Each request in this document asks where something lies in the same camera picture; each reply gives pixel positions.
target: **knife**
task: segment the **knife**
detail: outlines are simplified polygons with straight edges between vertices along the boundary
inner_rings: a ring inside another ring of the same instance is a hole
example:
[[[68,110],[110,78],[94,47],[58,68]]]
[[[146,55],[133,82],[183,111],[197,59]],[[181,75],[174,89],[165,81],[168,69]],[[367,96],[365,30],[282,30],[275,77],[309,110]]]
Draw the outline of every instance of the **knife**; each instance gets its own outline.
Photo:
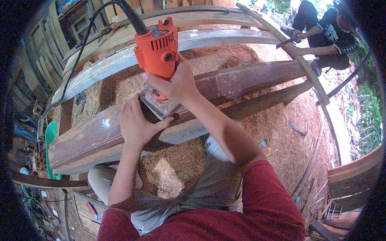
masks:
[[[281,42],[280,44],[276,45],[276,49],[278,48],[281,48],[283,47],[284,45],[288,44],[288,43],[291,43],[291,42],[295,42],[296,41],[296,38],[292,38],[292,39],[287,39],[286,41],[284,42]]]

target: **black cable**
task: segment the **black cable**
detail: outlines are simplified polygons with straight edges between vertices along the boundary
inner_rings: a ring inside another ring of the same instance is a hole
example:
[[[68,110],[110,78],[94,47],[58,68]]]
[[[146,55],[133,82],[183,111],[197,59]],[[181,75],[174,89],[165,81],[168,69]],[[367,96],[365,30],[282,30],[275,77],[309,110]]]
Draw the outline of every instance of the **black cable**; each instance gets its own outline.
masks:
[[[67,201],[67,200],[71,200],[72,199],[72,198],[68,198],[68,199],[61,199],[61,200],[55,200],[55,201],[45,201],[45,200],[40,200],[40,199],[33,198],[33,197],[28,197],[26,195],[21,195],[21,196],[29,198],[29,199],[32,199],[32,200],[36,200],[36,201],[39,201],[39,202],[60,202],[60,201]]]
[[[90,20],[90,24],[88,25],[87,33],[86,33],[86,35],[83,37],[83,40],[82,40],[82,48],[81,48],[80,51],[79,51],[79,54],[78,54],[78,57],[76,58],[74,67],[72,68],[72,70],[71,70],[71,72],[70,72],[70,74],[69,74],[69,76],[68,76],[68,78],[67,78],[67,81],[66,81],[66,83],[65,83],[65,85],[64,85],[62,97],[61,97],[57,102],[51,104],[46,110],[44,110],[44,112],[42,113],[42,115],[40,116],[39,119],[44,118],[44,117],[46,116],[46,114],[47,114],[47,111],[48,111],[49,109],[51,109],[51,107],[53,107],[53,106],[59,104],[59,103],[63,100],[64,95],[66,94],[67,85],[68,85],[68,83],[69,83],[69,81],[70,81],[70,79],[71,79],[71,76],[72,76],[72,74],[73,74],[73,72],[74,72],[74,70],[75,70],[76,65],[77,65],[78,62],[79,62],[80,56],[81,56],[82,53],[83,53],[83,49],[84,49],[85,46],[86,46],[87,39],[88,39],[88,36],[89,36],[89,34],[90,34],[92,25],[93,25],[93,23],[94,23],[94,21],[95,21],[95,18],[97,17],[97,15],[99,14],[99,12],[102,11],[106,6],[109,6],[110,4],[115,4],[115,3],[118,4],[118,3],[120,3],[120,1],[110,1],[110,2],[107,2],[107,3],[103,4],[103,5],[102,5],[102,6],[94,13],[94,15],[92,16],[92,18],[91,18],[91,20]]]

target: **left hand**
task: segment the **left hand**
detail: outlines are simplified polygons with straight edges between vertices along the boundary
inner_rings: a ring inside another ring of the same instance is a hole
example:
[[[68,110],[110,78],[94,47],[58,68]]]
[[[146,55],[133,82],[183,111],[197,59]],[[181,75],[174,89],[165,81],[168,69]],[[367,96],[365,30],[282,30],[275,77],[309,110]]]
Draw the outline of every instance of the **left hand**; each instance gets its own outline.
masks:
[[[125,146],[142,149],[155,134],[168,127],[172,120],[173,117],[169,116],[156,124],[148,122],[139,105],[138,94],[135,94],[123,105],[119,118]]]
[[[296,47],[296,46],[290,44],[290,45],[287,47],[287,49],[288,49],[292,54],[294,54],[294,55],[301,55],[301,56],[306,55],[306,51],[305,51],[306,48],[299,48],[299,47]]]

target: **sawdust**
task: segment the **sawdust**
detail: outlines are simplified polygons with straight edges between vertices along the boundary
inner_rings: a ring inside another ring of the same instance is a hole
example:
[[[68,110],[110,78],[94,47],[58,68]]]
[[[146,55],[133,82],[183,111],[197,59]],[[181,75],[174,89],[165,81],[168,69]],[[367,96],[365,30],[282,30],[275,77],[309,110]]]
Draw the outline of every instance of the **sawdust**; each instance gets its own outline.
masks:
[[[180,28],[180,31],[217,27],[235,27],[235,25],[200,25]],[[282,49],[276,50],[275,46],[267,44],[212,46],[183,51],[181,54],[192,64],[194,75],[244,63],[290,60],[290,57]],[[73,119],[72,126],[142,91],[141,73],[142,70],[138,66],[132,66],[85,90],[86,104],[84,110],[76,116],[76,119]],[[305,78],[292,80],[239,100],[233,100],[219,108],[299,84],[304,80]],[[287,106],[279,104],[241,121],[244,128],[257,141],[270,138],[272,154],[268,159],[290,194],[295,190],[303,176],[322,126],[323,120],[314,104],[315,100],[312,95],[315,95],[312,90],[307,91]],[[302,137],[288,125],[288,122],[294,123],[301,131],[308,131],[308,135]],[[322,141],[312,172],[312,175],[323,183],[327,179],[327,169],[329,168],[327,143],[325,139]],[[182,188],[188,187],[198,180],[204,168],[205,155],[202,138],[196,138],[142,157],[139,162],[139,169],[144,190],[163,198],[176,197]],[[306,194],[302,192],[300,197],[301,202],[298,204],[301,207],[304,205]]]

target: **right hand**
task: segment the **right hand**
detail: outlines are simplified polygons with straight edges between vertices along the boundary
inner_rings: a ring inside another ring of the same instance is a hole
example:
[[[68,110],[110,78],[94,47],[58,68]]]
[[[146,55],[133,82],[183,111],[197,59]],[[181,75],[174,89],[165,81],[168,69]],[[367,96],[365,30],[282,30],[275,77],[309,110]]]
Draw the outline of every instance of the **right hand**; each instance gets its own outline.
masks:
[[[147,72],[143,73],[142,78],[146,84],[163,93],[169,100],[184,105],[186,101],[194,99],[200,93],[197,90],[189,61],[178,53],[176,64],[178,65],[177,70],[170,82]]]
[[[292,38],[296,38],[297,42],[300,43],[302,39],[306,39],[307,36],[300,30],[293,32]]]

